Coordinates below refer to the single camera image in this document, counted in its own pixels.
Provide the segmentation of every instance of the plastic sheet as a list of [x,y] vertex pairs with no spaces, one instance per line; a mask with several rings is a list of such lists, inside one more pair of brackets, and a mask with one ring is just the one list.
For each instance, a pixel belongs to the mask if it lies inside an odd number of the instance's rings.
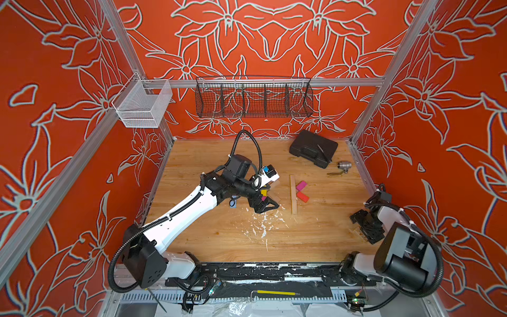
[[[364,312],[365,317],[380,317],[378,310]],[[351,313],[345,308],[335,304],[310,304],[306,310],[306,317],[351,317],[361,316],[360,312]]]
[[158,306],[155,317],[303,317],[299,305],[286,301],[230,302],[194,306],[191,314],[181,305],[162,302],[167,310]]

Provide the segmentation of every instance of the yellow pencil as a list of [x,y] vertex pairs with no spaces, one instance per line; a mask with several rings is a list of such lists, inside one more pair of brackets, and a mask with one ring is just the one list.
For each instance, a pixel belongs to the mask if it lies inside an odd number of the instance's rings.
[[259,294],[275,294],[275,295],[299,295],[299,293],[294,292],[279,292],[279,291],[257,291]]

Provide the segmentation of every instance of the white wire basket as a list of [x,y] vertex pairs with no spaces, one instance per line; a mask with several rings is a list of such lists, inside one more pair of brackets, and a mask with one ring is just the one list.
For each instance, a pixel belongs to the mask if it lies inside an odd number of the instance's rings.
[[129,89],[127,95],[121,100],[117,98],[113,107],[127,128],[158,128],[172,98],[171,85],[166,80],[160,92],[153,94],[142,82],[134,74],[124,87],[125,90]]

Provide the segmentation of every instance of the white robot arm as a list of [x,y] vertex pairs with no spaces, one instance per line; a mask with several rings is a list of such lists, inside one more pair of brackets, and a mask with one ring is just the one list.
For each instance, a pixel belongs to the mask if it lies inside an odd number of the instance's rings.
[[[250,166],[253,165],[252,162],[242,155],[234,154],[236,144],[242,134],[252,139],[259,153],[260,169],[249,180],[245,177]],[[201,184],[163,216],[141,228],[132,225],[125,231],[124,243],[113,256],[107,272],[107,279],[113,291],[126,293],[137,286],[147,288],[161,277],[188,277],[192,272],[192,266],[189,268],[187,265],[184,270],[175,270],[173,267],[177,267],[176,262],[182,260],[182,257],[187,257],[183,261],[192,263],[190,257],[176,256],[166,253],[165,250],[192,222],[222,201],[233,199],[233,196],[236,196],[234,199],[246,197],[250,207],[257,214],[279,207],[278,203],[263,196],[260,191],[269,189],[269,184],[276,181],[279,175],[272,165],[262,165],[259,145],[246,130],[240,131],[236,136],[227,163],[214,171],[203,173],[200,178]],[[119,259],[136,280],[136,283],[129,287],[120,287],[114,280],[114,269]]]

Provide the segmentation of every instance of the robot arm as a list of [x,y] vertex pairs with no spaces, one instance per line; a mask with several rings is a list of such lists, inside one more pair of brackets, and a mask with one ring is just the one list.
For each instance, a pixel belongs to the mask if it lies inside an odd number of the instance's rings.
[[[353,223],[360,224],[362,234],[370,242],[378,240],[379,235],[380,239],[383,238],[383,233],[387,232],[382,244],[375,255],[348,254],[340,267],[340,277],[348,285],[375,280],[393,286],[396,289],[394,296],[381,306],[398,293],[410,297],[430,295],[439,287],[444,274],[440,243],[420,230],[403,208],[392,204],[391,195],[384,190],[377,189],[365,203],[369,213],[360,210],[350,217]],[[365,308],[364,311],[380,307]]]
[[[240,181],[239,184],[245,184],[246,189],[239,190],[238,188],[234,187],[234,182],[227,182],[224,174],[218,175],[214,172],[211,172],[209,174],[206,174],[204,178],[206,185],[204,187],[203,193],[192,205],[190,205],[174,218],[169,219],[169,221],[163,222],[160,225],[144,232],[144,235],[149,241],[155,241],[155,249],[159,253],[163,253],[174,241],[174,239],[180,233],[182,233],[183,230],[190,226],[192,222],[196,221],[197,218],[215,208],[225,199],[232,198],[232,195],[247,197],[248,202],[250,203],[250,207],[254,208],[258,214],[262,214],[268,210],[278,208],[278,204],[272,201],[271,198],[267,197],[262,200],[263,196],[260,194],[260,190],[254,190],[251,188],[251,186],[249,186],[248,182],[244,183]],[[270,182],[274,182],[278,178],[279,175],[271,165],[270,167],[264,167],[262,169],[261,184],[268,185]],[[201,187],[197,186],[189,196],[187,196],[179,204],[174,206],[171,210],[163,214],[155,221],[164,217],[169,217],[175,210],[178,210],[183,205],[192,200],[192,198],[196,197],[200,191]]]
[[[251,161],[234,154],[242,133],[250,136],[259,152],[260,170],[249,180],[245,177]],[[161,277],[187,278],[193,267],[184,271],[169,269],[173,262],[177,261],[177,257],[165,253],[165,250],[192,222],[226,199],[232,199],[233,196],[246,197],[250,207],[257,214],[278,208],[278,203],[264,197],[260,190],[269,189],[269,184],[276,181],[279,175],[272,165],[261,166],[261,164],[261,151],[257,142],[249,132],[240,131],[225,165],[209,173],[203,173],[200,186],[157,220],[141,228],[132,225],[125,231],[123,245],[113,256],[107,272],[111,289],[118,293],[126,293],[138,285],[147,288]],[[114,268],[119,259],[136,280],[135,284],[126,288],[118,286],[114,280]],[[187,259],[187,263],[189,262],[193,263],[190,257]]]

